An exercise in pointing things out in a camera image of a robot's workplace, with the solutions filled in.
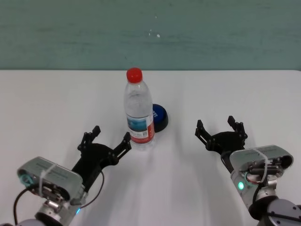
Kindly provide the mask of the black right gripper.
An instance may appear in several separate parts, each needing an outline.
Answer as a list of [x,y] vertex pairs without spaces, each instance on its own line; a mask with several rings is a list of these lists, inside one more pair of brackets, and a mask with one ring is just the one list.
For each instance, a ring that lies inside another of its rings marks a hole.
[[243,150],[248,135],[243,122],[236,122],[233,116],[228,117],[228,124],[234,132],[220,132],[211,136],[204,128],[201,120],[197,121],[195,136],[205,145],[208,151],[216,152],[228,171],[233,171],[230,155],[234,151]]

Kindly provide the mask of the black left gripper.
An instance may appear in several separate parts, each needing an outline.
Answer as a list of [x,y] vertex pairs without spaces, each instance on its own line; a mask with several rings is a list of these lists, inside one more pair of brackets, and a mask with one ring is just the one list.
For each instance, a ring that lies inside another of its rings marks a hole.
[[80,151],[80,159],[72,171],[82,178],[84,192],[88,192],[99,176],[100,172],[107,166],[117,165],[119,160],[132,149],[131,136],[126,132],[121,143],[113,150],[105,145],[92,143],[101,133],[96,125],[91,132],[85,132],[77,149]]

